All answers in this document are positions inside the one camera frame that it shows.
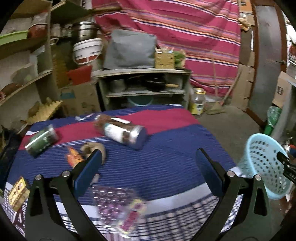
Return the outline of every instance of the jar with brown contents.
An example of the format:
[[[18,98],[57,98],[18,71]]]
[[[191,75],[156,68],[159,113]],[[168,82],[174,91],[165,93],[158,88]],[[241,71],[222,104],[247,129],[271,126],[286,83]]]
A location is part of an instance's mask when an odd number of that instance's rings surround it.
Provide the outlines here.
[[[148,136],[144,126],[105,114],[95,118],[94,126],[102,135],[136,150],[143,147]]]

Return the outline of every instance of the bed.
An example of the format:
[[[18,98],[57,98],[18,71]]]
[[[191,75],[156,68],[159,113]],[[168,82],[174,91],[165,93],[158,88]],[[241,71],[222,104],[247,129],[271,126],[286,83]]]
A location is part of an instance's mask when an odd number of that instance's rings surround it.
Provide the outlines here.
[[[240,171],[215,137],[187,110],[172,105],[151,105],[132,109],[106,111],[111,116],[144,125],[149,134],[142,150],[133,150],[99,135],[92,124],[95,115],[84,120],[74,117],[35,123],[24,137],[11,167],[2,204],[16,228],[24,233],[26,202],[18,212],[11,209],[7,194],[23,176],[29,184],[37,174],[58,176],[71,169],[65,154],[67,146],[76,150],[85,142],[104,144],[106,163],[98,170],[100,185],[132,188],[147,200],[147,211],[133,233],[133,240],[190,240],[214,209],[214,197],[195,162],[195,152],[204,148],[225,170]],[[39,157],[25,151],[30,135],[52,124],[61,139]],[[66,227],[75,231],[58,196],[56,204]],[[83,209],[108,240],[124,240],[117,233],[100,225],[91,194],[78,199]],[[239,207],[239,198],[225,223],[227,230]]]

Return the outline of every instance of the blue gripper pad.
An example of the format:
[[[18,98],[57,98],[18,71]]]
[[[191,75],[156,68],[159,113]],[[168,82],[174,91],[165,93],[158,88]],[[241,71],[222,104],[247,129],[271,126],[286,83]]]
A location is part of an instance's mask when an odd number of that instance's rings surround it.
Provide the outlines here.
[[[89,158],[86,160],[88,161],[83,170],[80,172],[79,176],[76,178],[74,182],[74,196],[76,198],[81,197],[85,194],[86,190],[89,187],[92,179],[94,178],[95,174],[98,172],[102,164],[102,153],[101,151],[97,150],[96,152],[92,153]]]
[[[217,197],[222,197],[224,196],[223,182],[208,158],[204,155],[201,149],[196,151],[196,164],[199,167],[212,194]]]

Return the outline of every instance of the door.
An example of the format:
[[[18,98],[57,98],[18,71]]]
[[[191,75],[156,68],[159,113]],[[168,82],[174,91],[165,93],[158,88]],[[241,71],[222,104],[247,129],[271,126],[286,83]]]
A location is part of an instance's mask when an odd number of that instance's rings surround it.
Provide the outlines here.
[[[264,127],[272,105],[277,79],[286,72],[286,25],[281,9],[273,0],[252,0],[255,18],[255,77],[247,113]]]

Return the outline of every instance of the green tray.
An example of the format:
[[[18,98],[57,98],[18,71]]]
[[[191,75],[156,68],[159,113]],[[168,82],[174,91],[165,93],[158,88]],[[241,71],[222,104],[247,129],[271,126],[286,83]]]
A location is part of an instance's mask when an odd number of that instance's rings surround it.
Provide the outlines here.
[[[18,31],[18,32],[14,32],[11,34],[4,34],[0,36],[0,46],[10,43],[10,42],[14,42],[14,41],[18,41],[18,40],[22,40],[22,39],[26,39],[27,35],[28,35],[28,30],[26,31]]]

